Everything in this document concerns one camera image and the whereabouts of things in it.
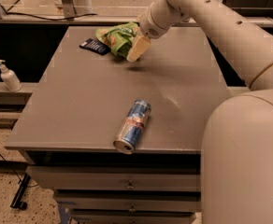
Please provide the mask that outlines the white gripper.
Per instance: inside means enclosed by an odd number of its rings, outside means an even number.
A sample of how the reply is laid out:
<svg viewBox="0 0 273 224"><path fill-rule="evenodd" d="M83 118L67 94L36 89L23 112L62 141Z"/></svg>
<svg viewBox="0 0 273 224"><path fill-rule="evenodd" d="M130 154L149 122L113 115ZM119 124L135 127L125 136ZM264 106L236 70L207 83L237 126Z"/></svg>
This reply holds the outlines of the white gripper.
<svg viewBox="0 0 273 224"><path fill-rule="evenodd" d="M190 16L173 8L167 0L156 0L139 16L139 35L128 51L126 60L135 62L151 45L152 39L157 39L168 32L175 24L187 21Z"/></svg>

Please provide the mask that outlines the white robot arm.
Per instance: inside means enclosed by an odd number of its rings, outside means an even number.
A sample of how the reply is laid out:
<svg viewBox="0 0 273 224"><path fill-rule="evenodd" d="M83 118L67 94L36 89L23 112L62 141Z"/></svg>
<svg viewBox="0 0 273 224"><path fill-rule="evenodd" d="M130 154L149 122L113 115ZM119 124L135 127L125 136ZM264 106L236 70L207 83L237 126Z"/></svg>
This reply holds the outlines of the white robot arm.
<svg viewBox="0 0 273 224"><path fill-rule="evenodd" d="M224 80L241 88L206 124L202 224L273 224L273 35L219 0L157 0L139 18L143 36L128 59L186 19L218 51Z"/></svg>

